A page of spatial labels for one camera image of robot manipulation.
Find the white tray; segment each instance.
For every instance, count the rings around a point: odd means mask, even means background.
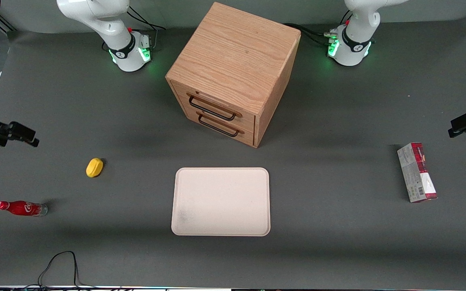
[[[264,168],[181,168],[172,232],[178,236],[265,236],[271,229]]]

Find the gray table surface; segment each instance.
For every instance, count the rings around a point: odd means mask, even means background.
[[[466,290],[466,134],[447,134],[466,112],[466,19],[382,24],[352,68],[303,37],[259,149],[183,115],[164,76],[192,32],[160,32],[152,63],[133,73],[95,33],[11,37],[0,120],[41,142],[0,148],[0,200],[51,211],[0,212],[0,284],[32,284],[73,250],[93,285]],[[413,141],[438,200],[407,200],[396,148]],[[93,157],[107,166],[89,179]],[[266,168],[271,232],[174,235],[181,167]],[[70,256],[44,283],[72,283]]]

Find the drawer handle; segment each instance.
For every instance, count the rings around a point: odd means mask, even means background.
[[[235,137],[238,135],[238,133],[240,132],[238,129],[235,131],[234,134],[231,134],[231,133],[228,133],[227,131],[223,131],[222,129],[219,129],[218,127],[214,127],[213,125],[209,124],[209,123],[206,123],[204,121],[202,121],[202,114],[199,114],[199,123],[204,125],[205,127],[209,127],[211,129],[214,129],[218,132],[220,132],[221,134],[225,134],[229,137]]]
[[[226,116],[222,116],[222,115],[220,115],[220,114],[216,114],[215,112],[213,112],[213,111],[211,111],[211,110],[208,110],[208,109],[206,109],[206,108],[204,108],[204,107],[202,107],[202,106],[199,106],[199,105],[193,103],[193,102],[192,102],[193,100],[194,100],[194,96],[190,96],[190,99],[188,100],[188,102],[190,102],[190,105],[192,105],[193,107],[196,107],[197,109],[200,109],[200,110],[202,110],[202,111],[204,111],[204,112],[206,112],[206,113],[209,113],[209,114],[211,114],[211,115],[213,115],[213,116],[216,116],[216,117],[218,117],[218,118],[220,118],[220,119],[224,119],[225,121],[232,121],[232,120],[235,118],[235,116],[237,116],[237,114],[233,114],[231,117],[228,118],[228,117],[226,117]]]

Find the coca-cola bottle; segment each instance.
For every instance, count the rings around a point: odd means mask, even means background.
[[[0,201],[0,210],[7,210],[11,214],[27,217],[43,217],[48,213],[48,206],[22,200],[14,202]]]

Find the cardboard box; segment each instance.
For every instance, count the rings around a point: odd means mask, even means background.
[[[412,142],[397,151],[404,174],[409,201],[436,199],[436,190],[426,168],[426,157],[421,142]]]

